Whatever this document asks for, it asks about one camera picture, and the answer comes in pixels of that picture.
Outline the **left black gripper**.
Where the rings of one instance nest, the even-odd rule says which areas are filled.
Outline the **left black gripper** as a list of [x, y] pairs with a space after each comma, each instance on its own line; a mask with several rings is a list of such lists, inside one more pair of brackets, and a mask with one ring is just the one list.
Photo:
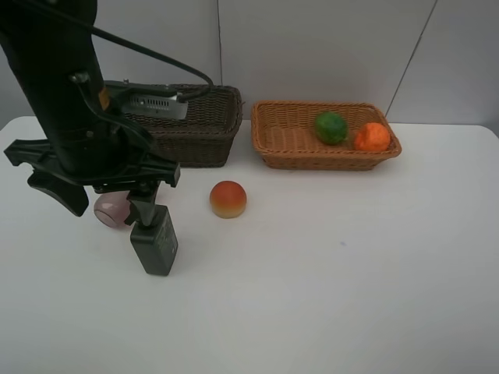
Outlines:
[[[35, 170], [27, 184], [81, 217], [89, 206], [84, 186], [104, 189], [165, 182], [177, 186], [180, 166], [152, 151], [154, 139], [139, 124], [122, 115], [84, 112], [44, 113], [36, 117], [44, 139], [16, 139], [5, 149], [12, 165]], [[156, 216], [157, 189], [131, 190], [127, 224], [150, 227]]]

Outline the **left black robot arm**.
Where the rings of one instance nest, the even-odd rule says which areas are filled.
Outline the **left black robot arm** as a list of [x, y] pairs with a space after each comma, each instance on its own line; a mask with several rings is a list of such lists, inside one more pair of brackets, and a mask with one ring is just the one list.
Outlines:
[[86, 187], [126, 190], [129, 219], [150, 227], [158, 186], [176, 185], [179, 166], [152, 154], [150, 133], [109, 93], [92, 41], [96, 16], [95, 1], [2, 2], [1, 46], [45, 134], [5, 155], [31, 165], [29, 186], [76, 216], [88, 207]]

